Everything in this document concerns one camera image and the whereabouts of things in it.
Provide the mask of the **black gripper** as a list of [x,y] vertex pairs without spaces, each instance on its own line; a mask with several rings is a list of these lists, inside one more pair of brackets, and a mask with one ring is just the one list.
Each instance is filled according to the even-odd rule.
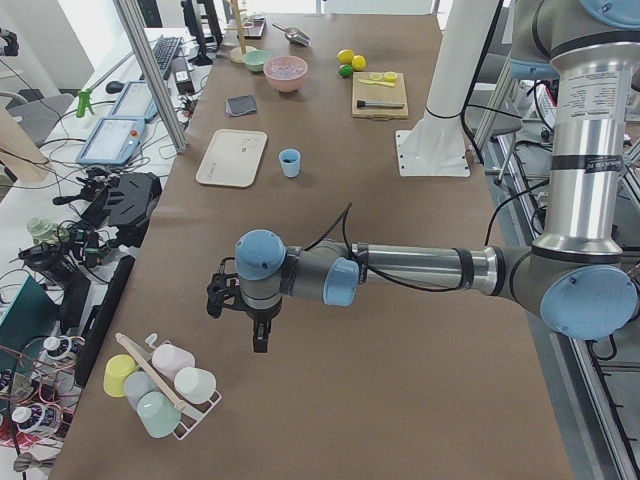
[[269,307],[251,306],[247,300],[244,300],[244,311],[253,321],[252,342],[255,353],[268,351],[272,321],[280,313],[281,309],[282,299],[280,297]]

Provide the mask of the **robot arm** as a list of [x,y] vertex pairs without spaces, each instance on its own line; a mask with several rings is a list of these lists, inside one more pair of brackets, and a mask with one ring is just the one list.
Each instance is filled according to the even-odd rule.
[[635,1],[520,1],[511,68],[520,78],[557,74],[559,94],[542,234],[529,248],[479,251],[322,240],[287,247],[254,230],[235,248],[235,307],[253,320],[253,348],[268,348],[286,296],[347,306],[375,274],[441,293],[476,289],[511,300],[563,335],[594,340],[624,326],[638,295],[612,237],[623,168],[625,110],[639,65]]

